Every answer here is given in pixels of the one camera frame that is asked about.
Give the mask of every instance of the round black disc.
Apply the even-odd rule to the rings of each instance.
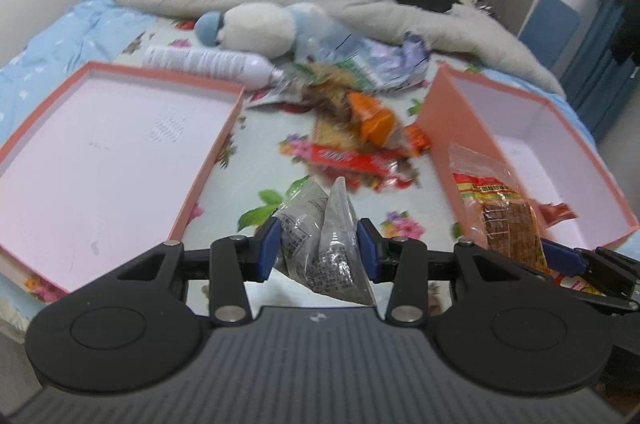
[[[66,390],[114,393],[184,365],[200,341],[197,317],[168,292],[141,283],[85,288],[38,314],[25,348],[39,374]]]
[[[612,341],[604,316],[547,286],[494,282],[438,322],[440,351],[465,377],[514,394],[594,384]]]

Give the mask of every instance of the transparent plastic bag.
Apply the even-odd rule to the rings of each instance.
[[[536,215],[503,163],[451,144],[449,166],[478,245],[531,267],[546,267]]]
[[[307,263],[305,277],[313,292],[375,306],[376,300],[360,261],[357,223],[345,179],[339,177],[329,193],[318,254]]]
[[[308,180],[274,214],[282,223],[280,249],[288,276],[306,287],[306,264],[318,255],[327,200],[324,189],[315,180]]]
[[[417,34],[407,32],[401,46],[391,46],[351,32],[313,3],[287,7],[296,22],[295,61],[331,63],[348,70],[354,88],[386,92],[416,86],[424,80],[430,50]]]

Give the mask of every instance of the metal pin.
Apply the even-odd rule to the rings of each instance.
[[[222,305],[218,307],[213,315],[219,321],[224,321],[225,323],[235,323],[241,321],[246,316],[246,310],[238,305]]]
[[[419,320],[424,312],[413,305],[400,305],[391,311],[391,317],[401,323],[413,323]]]

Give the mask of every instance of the pink box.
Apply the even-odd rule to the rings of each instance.
[[[86,64],[0,148],[0,251],[70,292],[179,240],[242,91],[156,68]]]
[[[537,212],[543,238],[571,248],[616,248],[639,228],[595,150],[542,96],[442,65],[416,124],[431,139],[431,159],[464,234],[471,232],[449,169],[451,143],[510,166],[524,197],[574,210],[578,218],[548,229]]]

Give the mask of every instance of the floral bedsheet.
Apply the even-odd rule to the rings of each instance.
[[[159,18],[125,48],[115,63],[140,66],[145,48],[152,44],[189,47],[199,42],[193,32],[193,21]],[[463,70],[481,71],[464,60],[432,54],[420,87],[381,97],[404,124],[415,119],[441,62]],[[284,106],[244,109],[191,213],[183,237],[185,248],[209,247],[214,240],[230,234],[254,234],[288,192],[309,174],[298,155],[312,138],[314,122],[313,111],[300,112]],[[455,219],[430,157],[412,159],[411,164],[413,172],[408,182],[386,188],[372,182],[351,192],[356,213],[361,218],[370,218],[383,236],[417,238],[430,249],[451,250],[457,236]],[[330,184],[319,181],[328,191]],[[26,330],[30,319],[20,316],[20,312],[35,314],[43,303],[63,295],[11,257],[0,255],[0,270],[39,304],[23,311],[18,308],[19,317],[12,320],[12,325],[19,330]],[[435,283],[440,309],[447,309],[450,306],[448,289],[444,284]],[[204,281],[190,285],[187,303],[197,314],[208,311],[205,286]],[[247,284],[246,288],[254,313],[265,305],[350,305],[315,294],[276,270],[264,284]],[[388,303],[390,289],[389,284],[374,286],[381,312]]]

